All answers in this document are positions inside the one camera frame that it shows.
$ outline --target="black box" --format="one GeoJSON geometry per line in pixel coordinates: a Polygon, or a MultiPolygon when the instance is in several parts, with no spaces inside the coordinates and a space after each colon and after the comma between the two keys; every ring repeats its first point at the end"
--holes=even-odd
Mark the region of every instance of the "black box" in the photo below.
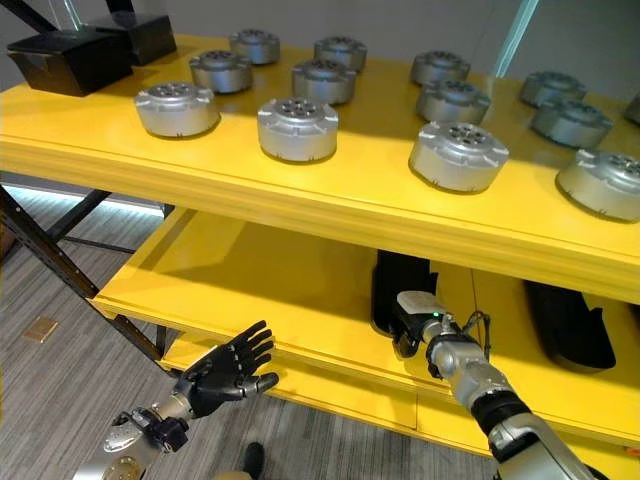
{"type": "Polygon", "coordinates": [[[122,35],[128,44],[134,65],[146,65],[176,51],[167,15],[119,11],[91,21],[86,28],[122,35]]]}
{"type": "Polygon", "coordinates": [[[57,30],[7,46],[31,88],[84,97],[133,73],[121,37],[57,30]]]}

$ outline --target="shoe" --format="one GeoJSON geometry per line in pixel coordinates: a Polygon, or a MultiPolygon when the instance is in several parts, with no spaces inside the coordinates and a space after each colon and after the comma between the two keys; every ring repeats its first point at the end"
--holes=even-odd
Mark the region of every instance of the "shoe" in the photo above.
{"type": "Polygon", "coordinates": [[[244,452],[242,471],[249,474],[253,480],[258,480],[264,468],[264,447],[258,442],[252,442],[244,452]]]}

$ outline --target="shelf board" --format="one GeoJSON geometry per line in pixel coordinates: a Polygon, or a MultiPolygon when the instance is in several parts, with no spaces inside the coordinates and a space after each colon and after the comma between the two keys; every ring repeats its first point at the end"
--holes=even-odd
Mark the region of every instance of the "shelf board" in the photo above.
{"type": "MultiPolygon", "coordinates": [[[[574,151],[528,128],[535,110],[518,100],[519,82],[470,76],[492,98],[483,126],[511,158],[486,192],[455,195],[408,168],[423,121],[404,62],[367,61],[353,101],[337,108],[338,150],[325,162],[281,163],[258,144],[256,112],[290,95],[291,66],[311,55],[304,49],[283,48],[278,64],[254,69],[251,89],[219,95],[222,121],[213,132],[148,135],[133,96],[158,82],[190,80],[191,56],[227,48],[222,38],[176,38],[177,53],[86,98],[26,85],[3,92],[3,169],[640,301],[640,224],[596,218],[557,191],[555,174],[574,151]]],[[[640,130],[622,118],[624,103],[593,94],[587,101],[615,122],[601,147],[640,157],[640,130]]]]}
{"type": "MultiPolygon", "coordinates": [[[[447,387],[423,357],[399,362],[370,322],[373,249],[176,209],[91,300],[115,313],[227,340],[264,318],[277,355],[395,388],[447,387]]],[[[471,271],[434,264],[438,296],[474,310],[471,271]]]]}
{"type": "MultiPolygon", "coordinates": [[[[215,345],[211,338],[185,333],[174,341],[161,363],[185,370],[215,345]]],[[[486,437],[458,405],[336,376],[299,362],[273,360],[267,370],[278,372],[281,378],[269,395],[470,453],[489,454],[486,437]]],[[[640,471],[638,459],[618,446],[568,434],[561,437],[583,462],[611,480],[634,478],[640,471]]]]}
{"type": "Polygon", "coordinates": [[[473,278],[478,308],[491,314],[491,361],[525,402],[568,431],[586,427],[600,439],[640,444],[640,318],[629,305],[585,295],[590,308],[603,308],[617,363],[599,373],[573,373],[541,350],[521,280],[480,271],[473,278]]]}
{"type": "MultiPolygon", "coordinates": [[[[390,339],[371,327],[374,262],[365,247],[176,209],[92,302],[217,341],[265,319],[281,362],[453,402],[445,383],[428,375],[424,350],[399,361],[390,339]]],[[[446,264],[432,269],[440,273],[438,297],[459,321],[476,298],[492,315],[492,361],[536,413],[576,435],[640,445],[640,332],[626,305],[602,300],[618,365],[575,374],[542,354],[519,280],[446,264]]]]}
{"type": "MultiPolygon", "coordinates": [[[[193,333],[179,336],[160,362],[168,368],[185,370],[217,342],[193,333]]],[[[367,423],[403,431],[416,428],[416,393],[398,391],[345,377],[304,363],[274,359],[270,372],[280,376],[270,395],[309,405],[367,423]]]]}

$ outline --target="metal cylinder with holes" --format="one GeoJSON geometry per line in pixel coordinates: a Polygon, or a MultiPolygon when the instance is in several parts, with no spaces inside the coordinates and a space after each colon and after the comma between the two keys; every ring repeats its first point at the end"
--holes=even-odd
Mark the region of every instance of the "metal cylinder with holes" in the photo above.
{"type": "Polygon", "coordinates": [[[640,161],[621,153],[578,150],[556,177],[566,195],[590,211],[640,221],[640,161]]]}
{"type": "Polygon", "coordinates": [[[308,60],[291,70],[293,95],[320,103],[346,103],[353,97],[355,70],[333,60],[308,60]]]}
{"type": "Polygon", "coordinates": [[[433,50],[413,59],[411,81],[426,85],[439,80],[464,80],[469,68],[470,65],[455,53],[433,50]]]}
{"type": "Polygon", "coordinates": [[[273,33],[246,28],[229,35],[229,48],[247,57],[254,65],[266,65],[280,60],[280,39],[273,33]]]}
{"type": "Polygon", "coordinates": [[[310,162],[336,150],[338,114],[326,104],[306,98],[271,100],[258,111],[262,149],[276,158],[310,162]]]}
{"type": "Polygon", "coordinates": [[[191,83],[168,82],[142,90],[134,100],[144,128],[163,137],[186,137],[216,125],[213,92],[191,83]]]}
{"type": "Polygon", "coordinates": [[[409,165],[437,187],[477,193],[491,185],[508,158],[509,150],[480,127],[431,122],[420,130],[409,165]]]}
{"type": "Polygon", "coordinates": [[[361,72],[367,60],[367,47],[350,37],[327,37],[313,45],[313,56],[319,60],[332,60],[350,70],[361,72]]]}
{"type": "Polygon", "coordinates": [[[612,126],[600,110],[579,100],[545,102],[531,121],[536,132],[574,148],[594,148],[612,126]]]}
{"type": "Polygon", "coordinates": [[[429,82],[420,91],[416,112],[435,122],[482,122],[491,100],[470,83],[459,80],[429,82]]]}
{"type": "Polygon", "coordinates": [[[520,89],[520,99],[534,107],[548,100],[582,100],[586,94],[586,87],[577,79],[554,71],[530,74],[520,89]]]}
{"type": "Polygon", "coordinates": [[[640,93],[638,93],[624,111],[625,118],[640,125],[640,93]]]}
{"type": "Polygon", "coordinates": [[[251,86],[251,62],[228,50],[211,50],[189,61],[196,85],[218,93],[233,93],[251,86]]]}

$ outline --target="silver robotic arm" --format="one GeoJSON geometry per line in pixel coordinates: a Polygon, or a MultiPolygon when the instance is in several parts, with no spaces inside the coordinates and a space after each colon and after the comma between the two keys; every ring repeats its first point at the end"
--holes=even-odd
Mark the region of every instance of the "silver robotic arm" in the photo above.
{"type": "Polygon", "coordinates": [[[275,373],[254,375],[271,360],[271,330],[259,322],[211,350],[178,379],[169,397],[150,408],[122,412],[107,437],[73,480],[139,480],[162,453],[186,442],[189,422],[206,417],[228,401],[262,393],[278,383],[275,373]]]}
{"type": "Polygon", "coordinates": [[[402,326],[394,346],[411,356],[416,342],[427,345],[429,373],[451,385],[456,400],[487,435],[503,480],[606,479],[586,467],[551,428],[516,395],[506,377],[493,367],[453,316],[424,291],[403,291],[394,314],[402,326]]]}

